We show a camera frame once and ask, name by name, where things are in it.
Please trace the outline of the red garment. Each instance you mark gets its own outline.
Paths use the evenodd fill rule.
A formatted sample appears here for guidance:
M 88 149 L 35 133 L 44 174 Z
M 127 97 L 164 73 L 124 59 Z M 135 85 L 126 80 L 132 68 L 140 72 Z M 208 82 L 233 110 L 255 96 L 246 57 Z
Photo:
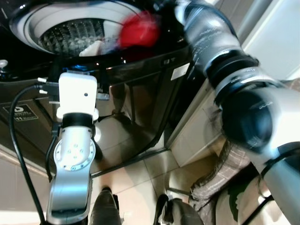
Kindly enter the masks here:
M 142 11 L 126 18 L 117 39 L 118 48 L 126 49 L 132 46 L 152 47 L 159 39 L 159 24 L 156 17 Z

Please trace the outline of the black top-load washing machine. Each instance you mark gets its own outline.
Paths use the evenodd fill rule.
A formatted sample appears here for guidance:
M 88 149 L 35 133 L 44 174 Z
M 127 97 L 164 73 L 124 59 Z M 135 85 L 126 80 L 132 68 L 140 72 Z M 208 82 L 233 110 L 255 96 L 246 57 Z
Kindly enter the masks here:
M 51 27 L 84 18 L 123 24 L 148 11 L 159 24 L 152 47 L 132 46 L 92 57 L 46 51 L 37 41 Z M 99 173 L 129 162 L 152 148 L 165 128 L 173 128 L 201 84 L 191 69 L 191 50 L 174 17 L 173 0 L 0 0 L 0 105 L 39 77 L 57 82 L 64 72 L 97 75 L 107 70 L 110 99 L 97 99 L 96 144 L 101 150 L 91 171 Z M 171 81 L 175 68 L 189 63 L 186 75 Z M 13 154 L 8 124 L 0 121 L 0 152 Z

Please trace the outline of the white garment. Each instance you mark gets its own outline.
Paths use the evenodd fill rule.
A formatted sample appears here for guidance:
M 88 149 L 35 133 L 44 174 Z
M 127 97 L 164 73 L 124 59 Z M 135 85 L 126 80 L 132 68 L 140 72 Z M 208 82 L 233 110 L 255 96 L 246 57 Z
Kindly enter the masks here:
M 104 42 L 101 40 L 94 41 L 91 45 L 86 47 L 83 51 L 79 53 L 79 57 L 92 57 L 103 54 L 103 45 Z

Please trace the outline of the steel washer drum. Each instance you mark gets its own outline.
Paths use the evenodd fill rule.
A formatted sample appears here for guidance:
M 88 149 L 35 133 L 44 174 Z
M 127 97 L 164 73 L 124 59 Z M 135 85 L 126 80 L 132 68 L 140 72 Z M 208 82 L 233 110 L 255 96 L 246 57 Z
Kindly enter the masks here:
M 94 41 L 101 40 L 104 42 L 102 53 L 108 54 L 116 50 L 121 28 L 122 24 L 104 19 L 77 19 L 51 27 L 37 43 L 54 54 L 75 57 Z

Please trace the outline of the white washer sticker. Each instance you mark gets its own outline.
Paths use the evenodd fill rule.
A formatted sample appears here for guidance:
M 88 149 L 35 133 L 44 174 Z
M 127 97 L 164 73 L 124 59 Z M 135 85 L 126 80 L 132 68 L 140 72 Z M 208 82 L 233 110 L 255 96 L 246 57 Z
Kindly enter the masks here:
M 188 73 L 189 63 L 184 64 L 183 66 L 177 67 L 172 71 L 171 81 L 174 81 Z

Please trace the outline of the printed washer label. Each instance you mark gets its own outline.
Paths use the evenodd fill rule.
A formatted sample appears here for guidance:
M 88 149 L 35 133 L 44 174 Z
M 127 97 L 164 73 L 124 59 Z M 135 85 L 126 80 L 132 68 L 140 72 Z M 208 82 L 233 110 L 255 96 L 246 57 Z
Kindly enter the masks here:
M 1 118 L 0 121 L 4 124 L 8 124 L 8 115 L 10 107 L 9 105 L 0 105 Z M 14 120 L 15 122 L 24 122 L 24 121 L 36 121 L 39 120 L 38 114 L 33 111 L 32 107 L 28 104 L 19 104 L 14 109 Z

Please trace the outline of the white cabinet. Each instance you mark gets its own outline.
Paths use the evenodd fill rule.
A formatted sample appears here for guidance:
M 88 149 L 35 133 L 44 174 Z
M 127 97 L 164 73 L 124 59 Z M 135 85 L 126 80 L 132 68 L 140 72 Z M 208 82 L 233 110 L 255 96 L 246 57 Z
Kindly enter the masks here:
M 300 0 L 271 0 L 242 48 L 279 81 L 300 77 Z

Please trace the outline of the black left robot leg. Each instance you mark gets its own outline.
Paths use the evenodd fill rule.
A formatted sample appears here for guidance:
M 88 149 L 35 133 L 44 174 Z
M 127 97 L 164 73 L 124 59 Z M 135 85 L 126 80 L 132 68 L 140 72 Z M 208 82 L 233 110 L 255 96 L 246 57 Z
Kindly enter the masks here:
M 99 192 L 88 219 L 88 225 L 122 225 L 118 197 L 108 186 Z

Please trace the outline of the black robot leg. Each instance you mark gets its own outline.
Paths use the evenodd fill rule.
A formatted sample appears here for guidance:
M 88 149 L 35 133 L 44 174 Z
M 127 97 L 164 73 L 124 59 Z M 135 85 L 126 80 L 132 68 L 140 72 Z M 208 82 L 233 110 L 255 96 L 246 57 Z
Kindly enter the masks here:
M 88 225 L 122 225 L 118 197 L 108 186 L 99 192 L 88 219 Z
M 188 203 L 159 195 L 153 225 L 195 225 L 197 221 L 197 212 Z

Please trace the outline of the black right robot leg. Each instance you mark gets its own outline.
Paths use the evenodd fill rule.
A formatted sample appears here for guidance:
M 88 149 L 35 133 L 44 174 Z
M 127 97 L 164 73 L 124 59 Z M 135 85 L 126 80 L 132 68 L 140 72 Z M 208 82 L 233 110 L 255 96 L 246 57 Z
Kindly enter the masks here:
M 195 225 L 197 221 L 197 212 L 188 203 L 159 195 L 153 225 Z

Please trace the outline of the grey plaid garment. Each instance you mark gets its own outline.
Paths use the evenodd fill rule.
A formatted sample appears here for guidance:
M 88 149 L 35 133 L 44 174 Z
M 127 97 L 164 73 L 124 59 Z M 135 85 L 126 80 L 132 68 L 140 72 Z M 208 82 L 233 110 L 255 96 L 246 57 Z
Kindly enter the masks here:
M 242 169 L 251 165 L 246 150 L 225 141 L 216 165 L 208 174 L 193 183 L 190 189 L 189 204 L 200 216 L 207 216 L 212 210 L 211 202 Z

